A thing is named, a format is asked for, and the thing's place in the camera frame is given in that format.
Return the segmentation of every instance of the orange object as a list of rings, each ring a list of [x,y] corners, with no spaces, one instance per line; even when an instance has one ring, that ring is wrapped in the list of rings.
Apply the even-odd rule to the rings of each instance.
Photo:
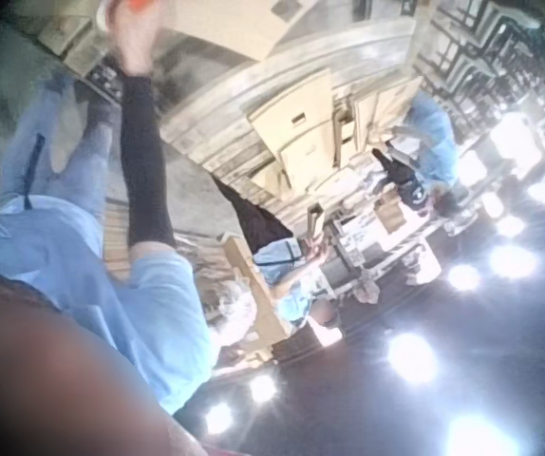
[[[129,0],[129,5],[133,11],[140,11],[146,8],[155,0]]]

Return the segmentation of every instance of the floor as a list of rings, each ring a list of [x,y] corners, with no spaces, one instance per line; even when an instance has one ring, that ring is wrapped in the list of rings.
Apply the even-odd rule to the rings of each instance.
[[[56,66],[52,57],[0,23],[0,159],[38,81],[46,78]],[[64,166],[85,124],[85,104],[77,105],[72,95],[68,93],[54,139],[56,169]],[[227,231],[239,233],[232,206],[219,194],[207,172],[170,148],[165,153],[168,156],[168,204],[174,227],[210,237]],[[119,156],[117,138],[110,160],[108,196],[126,200]]]

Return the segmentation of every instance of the black sleeve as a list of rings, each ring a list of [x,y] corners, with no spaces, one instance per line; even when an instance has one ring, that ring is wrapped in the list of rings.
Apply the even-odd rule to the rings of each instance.
[[[121,163],[129,198],[129,247],[144,241],[174,247],[150,78],[123,78]]]

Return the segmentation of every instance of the black pants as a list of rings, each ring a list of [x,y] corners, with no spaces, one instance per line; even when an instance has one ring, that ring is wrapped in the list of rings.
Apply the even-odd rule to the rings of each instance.
[[[414,179],[414,170],[400,161],[390,160],[378,149],[372,149],[371,153],[383,166],[390,181],[401,185]]]
[[[214,182],[224,198],[233,205],[252,254],[276,240],[293,238],[291,230],[269,211],[242,198],[217,178],[214,178]]]

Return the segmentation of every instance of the light blue shirt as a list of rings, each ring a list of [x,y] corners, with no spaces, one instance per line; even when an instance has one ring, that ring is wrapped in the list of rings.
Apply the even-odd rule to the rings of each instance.
[[[153,254],[135,261],[120,283],[98,255],[97,220],[73,205],[68,213],[66,201],[56,208],[49,197],[30,200],[33,210],[15,200],[0,214],[0,275],[33,286],[107,341],[170,414],[178,411],[210,378],[217,358],[190,263],[175,252]]]
[[[258,265],[266,282],[270,286],[274,286],[295,268],[305,264],[306,261],[304,259],[298,259],[295,262],[271,266],[264,266],[263,264],[301,257],[302,250],[300,249],[300,244],[298,244],[298,241],[295,238],[290,237],[271,242],[266,247],[261,248],[254,255],[254,261]],[[277,302],[277,315],[287,321],[297,321],[305,318],[310,312],[310,295],[312,289],[313,279],[310,277],[305,277],[294,283],[290,293]]]
[[[441,181],[452,186],[458,179],[459,151],[447,113],[429,95],[419,91],[404,123],[431,140],[431,148],[419,152],[417,174],[423,183]]]

